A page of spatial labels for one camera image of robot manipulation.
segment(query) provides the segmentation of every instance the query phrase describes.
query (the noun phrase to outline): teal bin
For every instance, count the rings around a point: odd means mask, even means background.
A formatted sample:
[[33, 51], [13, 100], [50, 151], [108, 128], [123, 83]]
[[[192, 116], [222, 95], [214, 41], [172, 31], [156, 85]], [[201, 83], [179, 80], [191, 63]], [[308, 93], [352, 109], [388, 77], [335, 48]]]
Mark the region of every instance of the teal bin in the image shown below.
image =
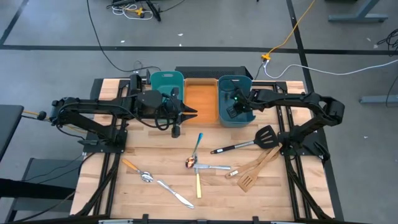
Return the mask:
[[150, 76], [150, 83], [153, 90], [170, 95], [173, 88], [178, 88], [177, 99], [183, 101], [184, 97], [184, 76], [180, 72], [155, 72]]
[[251, 84], [250, 78], [241, 75], [224, 75], [218, 80], [218, 108], [222, 126], [226, 128], [241, 128], [256, 118], [253, 115], [253, 111], [241, 113], [235, 118], [230, 118], [226, 111], [227, 108], [235, 103], [235, 100], [229, 97], [233, 90], [239, 87], [247, 96], [250, 93]]

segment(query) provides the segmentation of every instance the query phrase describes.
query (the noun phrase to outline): wooden table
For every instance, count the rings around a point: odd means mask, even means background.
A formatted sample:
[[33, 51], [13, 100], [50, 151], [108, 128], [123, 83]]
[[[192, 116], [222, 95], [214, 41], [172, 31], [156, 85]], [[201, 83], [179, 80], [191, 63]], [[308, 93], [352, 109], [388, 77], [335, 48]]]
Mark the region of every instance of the wooden table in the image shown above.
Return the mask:
[[[118, 83], [117, 79], [104, 79], [100, 99], [113, 99]], [[289, 93], [304, 91], [302, 82], [287, 82], [287, 86]], [[292, 108], [292, 112], [295, 124], [302, 124], [310, 119], [308, 109]], [[159, 131], [137, 121], [130, 121], [127, 127], [126, 150], [122, 159], [131, 161], [140, 170], [150, 172], [156, 179], [164, 180], [194, 204], [195, 209], [182, 205], [158, 183], [143, 182], [136, 172], [120, 163], [111, 218], [141, 218], [142, 214], [146, 213], [150, 219], [252, 220], [253, 216], [258, 216], [260, 220], [294, 220], [282, 156], [261, 170], [255, 186], [247, 193], [236, 185], [239, 178], [225, 179], [224, 170], [200, 170], [200, 199], [196, 198], [194, 171], [184, 166], [185, 159], [192, 154], [199, 133], [203, 133], [198, 148], [201, 163], [229, 165], [235, 169], [257, 159], [262, 149], [256, 145], [217, 155], [210, 154], [210, 151], [222, 146], [253, 140], [256, 131], [268, 124], [272, 125], [275, 131], [279, 130], [275, 108], [266, 109], [263, 113], [254, 113], [256, 119], [244, 128], [223, 128], [220, 124], [183, 124], [181, 136], [177, 139], [171, 138], [169, 130]], [[111, 117], [96, 115], [95, 121], [110, 124]], [[103, 157], [103, 154], [98, 153], [84, 163], [71, 214], [79, 211], [96, 190]], [[315, 156], [301, 158], [308, 191], [325, 213], [333, 217], [321, 160]], [[297, 188], [296, 191], [300, 214], [303, 217], [301, 194]], [[107, 195], [105, 190], [100, 213], [104, 213]]]

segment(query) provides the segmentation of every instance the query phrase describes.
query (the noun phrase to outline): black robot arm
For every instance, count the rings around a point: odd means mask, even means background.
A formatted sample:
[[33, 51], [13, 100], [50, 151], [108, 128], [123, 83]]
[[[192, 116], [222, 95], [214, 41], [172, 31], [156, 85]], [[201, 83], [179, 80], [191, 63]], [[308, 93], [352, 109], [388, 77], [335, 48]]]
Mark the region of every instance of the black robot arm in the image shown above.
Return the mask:
[[228, 114], [233, 118], [243, 112], [251, 110], [264, 111], [273, 106], [296, 106], [308, 108], [314, 117], [301, 126], [294, 126], [289, 133], [280, 133], [282, 143], [301, 144], [309, 134], [324, 127], [335, 126], [343, 120], [344, 104], [329, 96], [320, 96], [317, 93], [285, 94], [272, 90], [251, 90], [245, 96], [240, 89], [235, 90], [231, 97], [235, 104], [228, 108]]
[[[185, 106], [177, 99], [178, 90], [172, 90], [170, 95], [162, 94], [157, 90], [143, 91], [141, 78], [137, 75], [130, 77], [127, 86], [127, 96], [113, 100], [82, 100], [79, 98], [62, 98], [52, 102], [50, 121], [57, 128], [66, 124], [75, 125], [97, 135], [98, 139], [79, 141], [83, 145], [98, 144], [101, 141], [107, 145], [122, 146], [126, 141], [126, 121], [136, 119], [151, 128], [162, 131], [172, 126], [172, 137], [180, 136], [180, 124], [196, 114], [197, 111]], [[121, 127], [116, 125], [102, 125], [82, 114], [110, 114], [121, 119]], [[142, 119], [153, 119], [155, 125], [147, 124]]]

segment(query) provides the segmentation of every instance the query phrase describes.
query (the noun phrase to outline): white cable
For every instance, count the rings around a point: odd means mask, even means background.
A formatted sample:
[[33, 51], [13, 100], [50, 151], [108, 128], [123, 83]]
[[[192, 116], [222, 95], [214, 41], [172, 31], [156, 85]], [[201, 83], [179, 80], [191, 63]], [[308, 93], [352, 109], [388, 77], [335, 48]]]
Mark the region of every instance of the white cable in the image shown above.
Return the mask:
[[380, 68], [380, 67], [383, 67], [383, 66], [386, 66], [386, 65], [390, 65], [390, 64], [396, 63], [396, 62], [398, 62], [398, 60], [393, 60], [392, 62], [388, 62], [388, 63], [382, 64], [382, 65], [370, 66], [370, 67], [367, 67], [367, 68], [362, 68], [362, 69], [359, 69], [359, 70], [357, 70], [357, 71], [347, 72], [347, 73], [326, 72], [326, 71], [318, 70], [318, 69], [315, 69], [315, 68], [306, 67], [306, 66], [303, 66], [303, 65], [292, 64], [292, 65], [289, 65], [287, 68], [285, 68], [285, 70], [284, 70], [279, 76], [277, 76], [277, 77], [272, 77], [272, 76], [268, 75], [268, 73], [267, 73], [267, 65], [268, 65], [268, 63], [269, 63], [269, 60], [267, 60], [266, 63], [263, 64], [263, 67], [264, 67], [264, 73], [265, 73], [269, 78], [277, 79], [277, 78], [280, 78], [282, 75], [284, 75], [284, 73], [285, 73], [290, 67], [292, 67], [292, 66], [297, 66], [297, 67], [301, 67], [301, 68], [307, 68], [307, 69], [309, 69], [309, 70], [313, 70], [313, 71], [321, 72], [321, 73], [325, 73], [325, 74], [330, 74], [330, 75], [351, 75], [351, 74], [354, 74], [354, 73], [357, 73], [357, 72], [362, 72], [362, 71], [365, 71], [365, 70], [368, 70], [368, 69], [371, 69], [371, 68]]
[[[127, 5], [125, 8], [127, 8], [127, 9], [132, 9], [132, 10], [136, 10], [136, 9], [138, 9], [138, 7], [137, 7], [137, 5], [135, 5], [135, 4], [129, 4], [129, 5]], [[137, 20], [150, 20], [150, 19], [152, 19], [153, 17], [154, 17], [154, 14], [152, 13], [152, 11], [143, 11], [142, 13], [150, 13], [151, 14], [151, 17], [150, 18], [136, 18], [136, 17], [129, 17], [127, 14], [126, 14], [126, 11], [127, 10], [125, 10], [125, 8], [122, 8], [122, 7], [114, 7], [114, 6], [112, 6], [112, 13], [113, 14], [115, 14], [115, 15], [117, 15], [117, 16], [121, 16], [121, 15], [124, 15], [126, 18], [128, 18], [128, 19], [137, 19]]]

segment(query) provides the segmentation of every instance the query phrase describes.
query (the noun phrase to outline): orange tray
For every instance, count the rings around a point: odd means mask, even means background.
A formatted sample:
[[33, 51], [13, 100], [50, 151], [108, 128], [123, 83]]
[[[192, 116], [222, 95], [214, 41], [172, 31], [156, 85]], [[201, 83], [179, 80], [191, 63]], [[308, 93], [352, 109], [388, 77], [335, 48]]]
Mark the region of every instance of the orange tray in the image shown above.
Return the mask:
[[215, 78], [186, 78], [185, 105], [198, 111], [198, 116], [186, 123], [215, 123], [218, 120], [218, 87]]

